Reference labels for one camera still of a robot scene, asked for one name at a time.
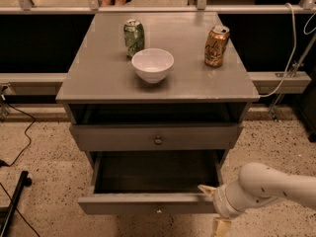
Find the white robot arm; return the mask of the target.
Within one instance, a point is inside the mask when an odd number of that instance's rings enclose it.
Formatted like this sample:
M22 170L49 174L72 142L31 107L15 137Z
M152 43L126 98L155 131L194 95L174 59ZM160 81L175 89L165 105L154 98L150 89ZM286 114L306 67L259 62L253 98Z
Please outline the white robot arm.
M232 220L249 208L259 208L285 199L316 209L316 178L290 175L261 163L244 165L238 178L220 187L197 186L212 199L219 214L211 237L226 237Z

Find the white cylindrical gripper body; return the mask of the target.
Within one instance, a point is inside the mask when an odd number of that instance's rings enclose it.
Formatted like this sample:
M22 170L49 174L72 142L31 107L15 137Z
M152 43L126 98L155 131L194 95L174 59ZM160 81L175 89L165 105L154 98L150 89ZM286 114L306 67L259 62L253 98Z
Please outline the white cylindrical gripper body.
M234 219L245 212L243 189L237 183L220 186L215 190L213 204L219 215Z

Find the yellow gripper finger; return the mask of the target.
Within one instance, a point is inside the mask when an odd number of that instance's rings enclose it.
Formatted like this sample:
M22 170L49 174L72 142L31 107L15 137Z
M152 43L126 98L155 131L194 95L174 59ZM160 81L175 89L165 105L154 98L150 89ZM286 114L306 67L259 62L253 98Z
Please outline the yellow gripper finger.
M212 226L213 237L226 237L231 225L232 222L229 219L216 217Z
M198 185L197 187L209 197L213 197L216 191L215 187L210 187L207 185Z

